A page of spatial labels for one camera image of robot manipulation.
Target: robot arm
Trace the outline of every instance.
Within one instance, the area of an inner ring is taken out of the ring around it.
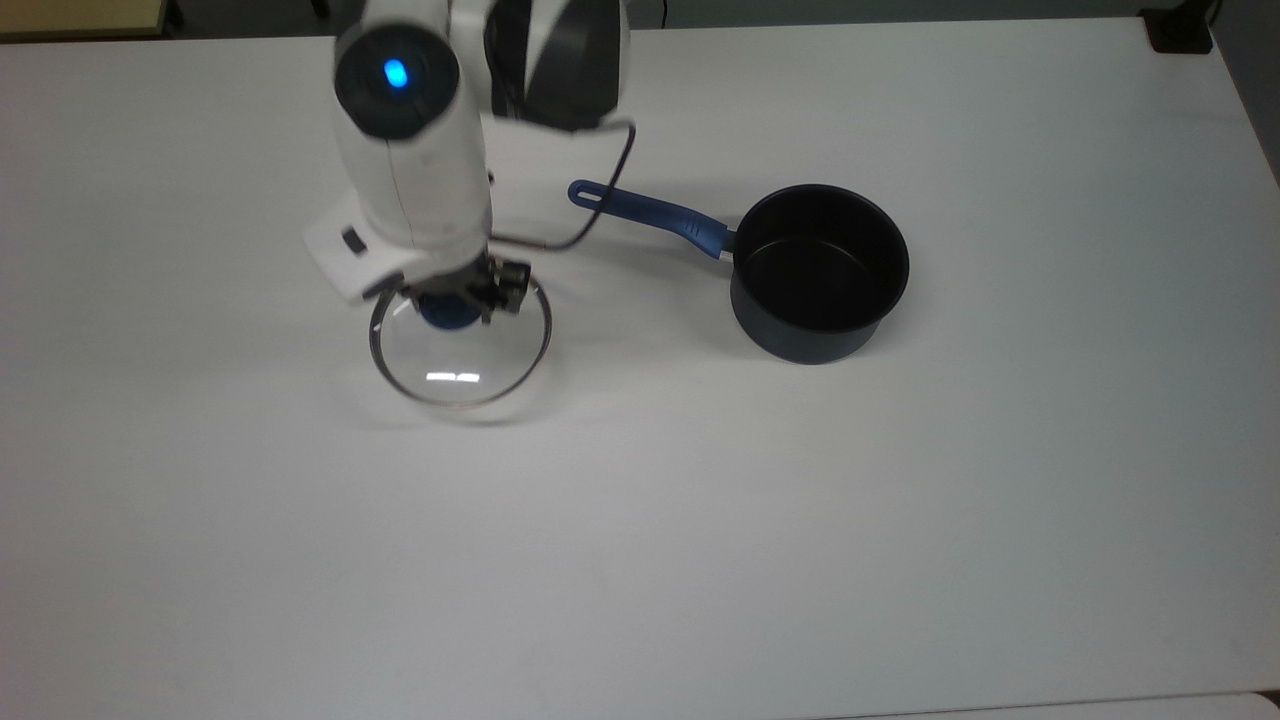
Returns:
[[[352,192],[306,233],[329,281],[351,302],[492,282],[463,295],[518,310],[527,266],[495,277],[486,251],[480,111],[596,127],[617,106],[627,35],[620,0],[370,0],[334,49]]]

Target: black saucepan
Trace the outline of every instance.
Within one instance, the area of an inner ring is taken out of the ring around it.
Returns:
[[[605,186],[575,181],[568,196],[594,210]],[[906,290],[906,242],[865,197],[799,184],[756,202],[737,232],[663,200],[614,188],[602,209],[671,231],[712,258],[732,254],[730,300],[746,334],[773,355],[817,365],[861,347]]]

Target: black object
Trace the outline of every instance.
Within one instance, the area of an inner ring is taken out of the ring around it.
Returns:
[[[365,241],[356,233],[356,228],[342,231],[342,241],[347,243],[347,250],[351,250],[352,255],[364,255],[369,250],[365,246]]]
[[[680,205],[590,181],[570,200],[672,231],[712,258],[733,254],[730,299],[746,334],[773,355],[817,365],[861,347],[906,290],[902,233],[870,200],[829,184],[780,190],[756,202],[737,233]]]
[[[422,319],[433,327],[453,331],[475,320],[488,324],[497,311],[520,313],[529,293],[532,270],[529,263],[499,259],[488,252],[442,275],[433,275],[412,286],[397,273],[399,284],[379,283],[379,293],[398,291],[413,301]]]
[[[407,23],[352,26],[334,46],[334,92],[367,136],[408,140],[458,91],[458,60],[434,32]],[[388,63],[398,63],[390,73]]]
[[[1213,49],[1204,14],[1220,0],[1185,0],[1171,10],[1147,8],[1138,17],[1147,24],[1147,40],[1156,53],[1207,55]]]
[[[187,15],[182,14],[178,0],[168,0],[164,5],[164,24],[173,29],[182,29],[187,24]]]
[[[541,47],[530,47],[532,0],[498,0],[485,23],[493,113],[562,131],[594,128],[618,105],[617,0],[568,0]],[[527,74],[532,54],[538,63]]]

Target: floor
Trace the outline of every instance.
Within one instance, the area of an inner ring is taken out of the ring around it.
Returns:
[[[1170,0],[667,0],[667,27],[724,27],[854,22],[964,20],[1000,18],[1133,17]],[[316,17],[310,0],[177,0],[186,23],[173,37],[271,37],[337,35],[349,27],[364,0],[329,0]],[[655,28],[663,0],[626,0],[635,28]],[[1224,0],[1215,24],[1262,150],[1280,178],[1280,1]]]

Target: black cable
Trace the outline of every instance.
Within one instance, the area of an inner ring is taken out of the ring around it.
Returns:
[[[511,245],[520,245],[522,247],[532,247],[534,250],[548,250],[552,252],[568,250],[575,245],[582,242],[582,238],[586,237],[586,233],[591,232],[591,228],[595,227],[595,220],[599,220],[600,215],[604,214],[604,206],[609,204],[609,196],[613,195],[613,187],[618,184],[618,177],[622,176],[622,167],[627,164],[627,156],[631,155],[631,146],[635,145],[636,141],[635,120],[626,120],[626,119],[614,120],[612,123],[604,123],[603,126],[595,129],[595,132],[608,132],[612,129],[622,129],[623,127],[627,128],[627,143],[622,146],[622,154],[618,155],[618,163],[617,165],[613,167],[613,174],[609,176],[609,184],[605,186],[604,193],[600,196],[599,205],[595,206],[595,210],[591,210],[591,217],[586,219],[586,224],[582,225],[582,229],[577,231],[577,234],[557,245],[552,245],[549,242],[540,242],[536,240],[525,240],[522,237],[511,237],[511,236],[493,234],[493,233],[489,234],[489,240],[495,240],[498,242],[509,242]]]

